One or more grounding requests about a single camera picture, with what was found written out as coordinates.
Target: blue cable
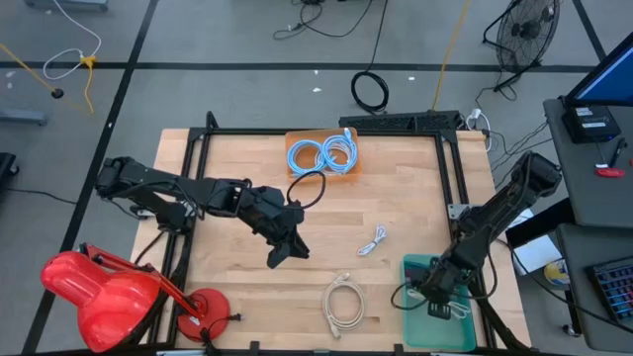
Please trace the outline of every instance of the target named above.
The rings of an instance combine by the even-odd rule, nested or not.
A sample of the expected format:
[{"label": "blue cable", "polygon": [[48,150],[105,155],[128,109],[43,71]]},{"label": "blue cable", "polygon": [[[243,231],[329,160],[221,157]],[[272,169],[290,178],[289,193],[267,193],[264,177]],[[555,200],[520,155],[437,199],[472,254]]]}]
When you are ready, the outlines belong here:
[{"label": "blue cable", "polygon": [[[305,169],[298,166],[295,162],[295,159],[297,159],[297,154],[299,153],[299,151],[307,146],[316,147],[316,149],[318,150],[318,154],[315,155],[315,166],[313,168]],[[293,170],[293,175],[295,176],[300,176],[316,170],[322,171],[326,167],[325,160],[323,159],[322,155],[321,144],[311,139],[302,139],[295,142],[295,144],[293,144],[290,149],[288,149],[288,155],[286,159],[288,161],[288,166],[290,167],[290,169]]]},{"label": "blue cable", "polygon": [[[335,134],[328,137],[323,143],[321,151],[329,169],[337,174],[346,174],[350,169],[354,168],[358,160],[358,149],[352,139],[352,133],[348,128],[345,128],[344,132],[345,135]],[[329,154],[332,150],[339,150],[345,153],[347,155],[347,162],[345,164],[336,163],[336,157]]]},{"label": "blue cable", "polygon": [[[329,168],[329,171],[324,173],[329,174],[346,174],[351,170],[358,161],[358,150],[356,143],[352,139],[352,134],[348,128],[345,128],[343,134],[335,134],[328,137],[323,144],[320,144],[311,139],[302,139],[295,142],[290,149],[288,149],[287,161],[288,166],[293,171],[294,176],[300,176],[311,171],[324,171],[325,168]],[[314,146],[318,149],[318,154],[315,156],[315,166],[313,168],[301,168],[295,162],[299,151],[307,146]],[[347,155],[347,162],[345,164],[336,163],[336,157],[330,156],[329,153],[332,150],[339,150]]]}]

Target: yellow cable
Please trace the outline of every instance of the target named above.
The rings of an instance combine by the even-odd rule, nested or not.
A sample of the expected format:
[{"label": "yellow cable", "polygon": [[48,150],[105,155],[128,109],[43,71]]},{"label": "yellow cable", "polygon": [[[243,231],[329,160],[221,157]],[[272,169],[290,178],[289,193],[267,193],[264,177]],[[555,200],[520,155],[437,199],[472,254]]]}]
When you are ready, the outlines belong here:
[{"label": "yellow cable", "polygon": [[439,92],[442,90],[442,80],[444,80],[444,69],[446,68],[446,63],[448,63],[448,58],[451,56],[451,50],[453,50],[453,45],[457,40],[457,35],[459,34],[459,30],[464,23],[464,19],[466,18],[466,13],[468,13],[468,6],[470,5],[471,0],[466,0],[464,3],[464,7],[462,8],[462,15],[459,17],[459,22],[453,31],[453,37],[451,38],[451,42],[448,45],[448,50],[446,50],[446,55],[444,56],[444,61],[442,62],[442,69],[439,71],[439,80],[437,81],[437,89],[435,90],[435,99],[433,99],[433,106],[431,107],[432,111],[435,111],[435,106],[437,105],[437,100],[439,99]]},{"label": "yellow cable", "polygon": [[[0,44],[0,49],[4,50],[4,52],[7,53],[13,60],[18,62],[18,64],[20,64],[25,70],[27,70],[29,73],[31,73],[31,75],[33,75],[33,77],[36,78],[36,80],[38,80],[48,91],[50,91],[52,93],[52,92],[54,92],[56,90],[50,84],[46,83],[46,81],[43,80],[37,73],[35,73],[25,62],[22,61],[22,59],[18,58],[17,55],[13,54],[13,52],[10,51],[5,45]],[[73,108],[73,109],[75,109],[77,111],[86,113],[86,114],[88,113],[84,109],[82,109],[80,106],[76,105],[69,98],[64,97],[63,99],[64,99],[64,102],[66,104],[68,104],[71,108]],[[94,111],[92,110],[92,104],[90,104],[90,108],[91,108],[91,113],[90,114],[93,114]]]},{"label": "yellow cable", "polygon": [[92,107],[92,102],[90,101],[90,97],[88,96],[88,90],[90,90],[90,85],[92,84],[92,65],[94,64],[97,57],[94,55],[82,57],[81,62],[86,64],[88,67],[88,83],[86,83],[86,88],[83,90],[83,96],[86,98],[86,103],[88,103],[88,107],[90,108],[90,114],[95,113],[95,109]]}]

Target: teal tray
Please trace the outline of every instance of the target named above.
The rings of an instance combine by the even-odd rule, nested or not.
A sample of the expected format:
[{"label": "teal tray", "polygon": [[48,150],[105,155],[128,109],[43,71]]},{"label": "teal tray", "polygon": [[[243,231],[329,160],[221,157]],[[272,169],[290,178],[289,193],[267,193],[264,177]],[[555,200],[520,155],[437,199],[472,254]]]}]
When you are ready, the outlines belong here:
[{"label": "teal tray", "polygon": [[[439,255],[405,255],[401,266],[402,283],[405,282],[405,263],[428,266],[432,257],[439,257]],[[456,292],[468,296],[468,290],[464,286],[460,286]],[[405,307],[419,303],[419,300],[407,295],[407,287],[402,289],[402,296]],[[471,305],[470,300],[466,298],[451,296],[450,299],[464,306]],[[403,313],[405,314],[403,318],[405,343],[410,347],[442,351],[472,351],[477,346],[471,312],[463,319],[451,316],[450,320],[430,316],[427,305],[414,311],[403,311]]]}]

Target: sticker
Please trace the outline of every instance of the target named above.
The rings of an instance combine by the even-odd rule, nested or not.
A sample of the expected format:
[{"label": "sticker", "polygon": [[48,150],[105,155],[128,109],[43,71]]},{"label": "sticker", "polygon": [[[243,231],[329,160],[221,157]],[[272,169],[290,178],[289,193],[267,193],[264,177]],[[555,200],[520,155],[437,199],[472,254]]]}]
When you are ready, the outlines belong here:
[{"label": "sticker", "polygon": [[591,112],[589,108],[576,108],[576,114],[578,114],[578,116],[593,115],[593,113]]},{"label": "sticker", "polygon": [[583,124],[583,128],[585,129],[591,129],[591,128],[604,128],[606,126],[605,123],[588,123],[588,124]]}]

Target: screen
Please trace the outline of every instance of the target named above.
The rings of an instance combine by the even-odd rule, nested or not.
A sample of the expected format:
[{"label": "screen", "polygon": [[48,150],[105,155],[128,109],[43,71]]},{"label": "screen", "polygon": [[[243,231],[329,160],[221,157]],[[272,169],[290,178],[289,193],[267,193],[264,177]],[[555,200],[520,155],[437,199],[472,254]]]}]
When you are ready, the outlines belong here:
[{"label": "screen", "polygon": [[633,47],[604,69],[577,99],[633,103]]}]

